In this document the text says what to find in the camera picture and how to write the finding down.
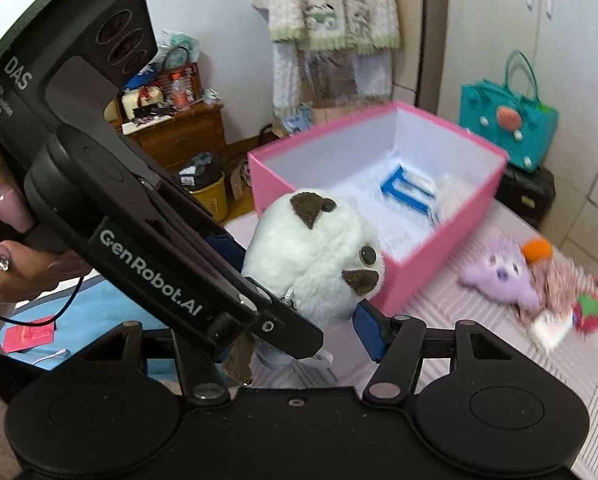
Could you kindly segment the person's left hand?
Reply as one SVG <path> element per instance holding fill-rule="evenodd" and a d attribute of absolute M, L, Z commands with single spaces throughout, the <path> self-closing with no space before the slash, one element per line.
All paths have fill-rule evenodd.
<path fill-rule="evenodd" d="M 22 194 L 0 156 L 0 221 L 20 233 L 33 226 Z M 19 302 L 49 292 L 62 281 L 90 273 L 90 266 L 75 252 L 57 255 L 38 252 L 26 245 L 0 242 L 0 301 Z"/>

